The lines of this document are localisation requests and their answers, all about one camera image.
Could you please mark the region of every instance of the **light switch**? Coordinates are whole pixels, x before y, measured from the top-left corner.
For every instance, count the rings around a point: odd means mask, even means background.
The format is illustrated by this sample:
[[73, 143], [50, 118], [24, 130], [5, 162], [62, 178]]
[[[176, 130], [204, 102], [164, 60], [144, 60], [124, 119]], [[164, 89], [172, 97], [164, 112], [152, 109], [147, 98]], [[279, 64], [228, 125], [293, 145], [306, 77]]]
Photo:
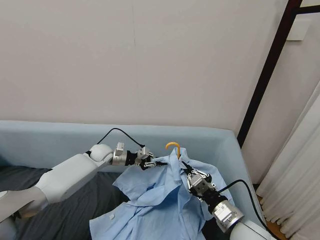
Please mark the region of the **light switch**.
[[311, 19], [309, 18], [296, 18], [293, 22], [293, 25], [286, 40], [302, 41], [307, 34], [310, 23]]

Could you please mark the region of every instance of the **black cable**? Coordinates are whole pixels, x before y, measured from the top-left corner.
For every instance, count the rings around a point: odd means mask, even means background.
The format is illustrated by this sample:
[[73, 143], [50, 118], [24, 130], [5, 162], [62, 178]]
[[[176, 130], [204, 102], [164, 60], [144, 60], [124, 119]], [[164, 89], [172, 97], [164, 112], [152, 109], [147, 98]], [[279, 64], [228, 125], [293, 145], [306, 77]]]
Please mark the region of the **black cable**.
[[131, 136], [129, 136], [128, 133], [126, 133], [125, 131], [123, 131], [122, 129], [117, 128], [117, 127], [114, 127], [114, 128], [112, 128], [110, 131], [108, 131], [108, 132], [106, 133], [106, 135], [104, 135], [104, 137], [101, 138], [100, 141], [98, 141], [97, 144], [100, 144], [100, 143], [106, 138], [106, 136], [108, 136], [108, 134], [111, 133], [112, 130], [119, 130], [120, 132], [124, 133], [128, 138], [130, 138], [132, 141], [134, 141], [136, 144], [138, 144], [141, 148], [143, 148], [143, 147], [145, 146], [145, 145], [143, 145], [143, 144], [138, 143], [138, 142], [137, 142], [136, 140], [134, 140]]
[[259, 219], [260, 223], [262, 224], [262, 226], [265, 227], [265, 229], [271, 234], [272, 237], [274, 237], [274, 238], [277, 239], [277, 240], [281, 240], [281, 239], [278, 238], [272, 231], [270, 231], [269, 228], [268, 228], [268, 226], [264, 223], [264, 221], [262, 221], [262, 219], [261, 219], [261, 217], [259, 216], [259, 213], [258, 213], [258, 211], [257, 211], [256, 205], [255, 205], [255, 202], [254, 202], [254, 198], [252, 197], [252, 193], [251, 193], [251, 191], [250, 191], [250, 188], [249, 188], [248, 184], [247, 184], [244, 180], [238, 179], [238, 180], [233, 181], [233, 182], [230, 183], [228, 186], [225, 186], [224, 188], [222, 188], [221, 190], [219, 190], [219, 191], [217, 192], [217, 194], [220, 194], [221, 192], [227, 190], [228, 188], [232, 187], [233, 185], [235, 185], [236, 183], [239, 183], [239, 182], [241, 182], [241, 183], [243, 183], [243, 184], [245, 185], [245, 187], [246, 187], [246, 189], [247, 189], [247, 191], [248, 191], [248, 193], [249, 193], [250, 200], [251, 200], [251, 203], [252, 203], [254, 212], [255, 212], [257, 218]]

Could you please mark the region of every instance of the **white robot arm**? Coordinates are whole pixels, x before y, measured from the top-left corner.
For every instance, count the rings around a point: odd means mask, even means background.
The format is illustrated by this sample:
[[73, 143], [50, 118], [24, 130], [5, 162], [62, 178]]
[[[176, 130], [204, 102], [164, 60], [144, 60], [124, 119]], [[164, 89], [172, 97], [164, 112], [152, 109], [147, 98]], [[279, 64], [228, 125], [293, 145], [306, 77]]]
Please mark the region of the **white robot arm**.
[[[215, 184], [211, 183], [212, 177], [205, 172], [192, 168], [190, 165], [182, 162], [186, 169], [184, 172], [187, 174], [187, 183], [189, 192], [198, 197], [200, 200], [208, 204], [208, 210], [216, 220], [217, 225], [227, 235], [230, 240], [277, 240], [268, 227], [261, 220], [257, 209], [254, 205], [252, 194], [248, 184], [243, 180], [236, 180], [226, 186], [225, 188], [217, 191]], [[220, 195], [221, 192], [233, 186], [234, 184], [242, 182], [245, 184], [251, 198], [253, 209], [259, 218], [261, 224], [265, 229], [258, 226], [250, 220], [243, 220], [243, 213], [235, 206], [233, 206], [228, 199]]]
[[49, 204], [69, 198], [106, 165], [135, 164], [143, 170], [166, 165], [152, 161], [154, 157], [145, 146], [131, 153], [124, 151], [121, 142], [115, 150], [105, 144], [96, 144], [86, 153], [74, 155], [44, 173], [34, 186], [20, 191], [0, 192], [0, 239], [13, 239], [15, 227], [12, 215], [28, 218]]

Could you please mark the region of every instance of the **wooden floor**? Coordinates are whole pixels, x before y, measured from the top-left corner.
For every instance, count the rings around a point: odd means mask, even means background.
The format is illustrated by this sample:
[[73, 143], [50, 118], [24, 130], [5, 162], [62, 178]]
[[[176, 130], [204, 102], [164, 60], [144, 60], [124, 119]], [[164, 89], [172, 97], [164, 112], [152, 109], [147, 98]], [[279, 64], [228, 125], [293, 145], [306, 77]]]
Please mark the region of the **wooden floor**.
[[286, 236], [283, 233], [280, 232], [280, 226], [279, 225], [277, 225], [276, 223], [272, 223], [270, 221], [266, 221], [266, 225], [268, 226], [269, 230], [271, 232], [273, 232], [279, 239], [288, 240], [286, 238]]

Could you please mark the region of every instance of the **gray fabric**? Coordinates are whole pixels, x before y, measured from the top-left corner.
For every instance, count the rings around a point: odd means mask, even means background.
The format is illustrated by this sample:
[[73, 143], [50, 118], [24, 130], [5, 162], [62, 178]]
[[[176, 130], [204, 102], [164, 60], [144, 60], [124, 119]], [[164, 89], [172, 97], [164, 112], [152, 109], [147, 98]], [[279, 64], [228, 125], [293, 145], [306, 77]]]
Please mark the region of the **gray fabric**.
[[[45, 168], [9, 166], [0, 168], [0, 192], [33, 186]], [[89, 220], [116, 208], [127, 197], [112, 183], [119, 173], [99, 172], [67, 200], [55, 203], [28, 219], [17, 219], [17, 239], [91, 239]]]

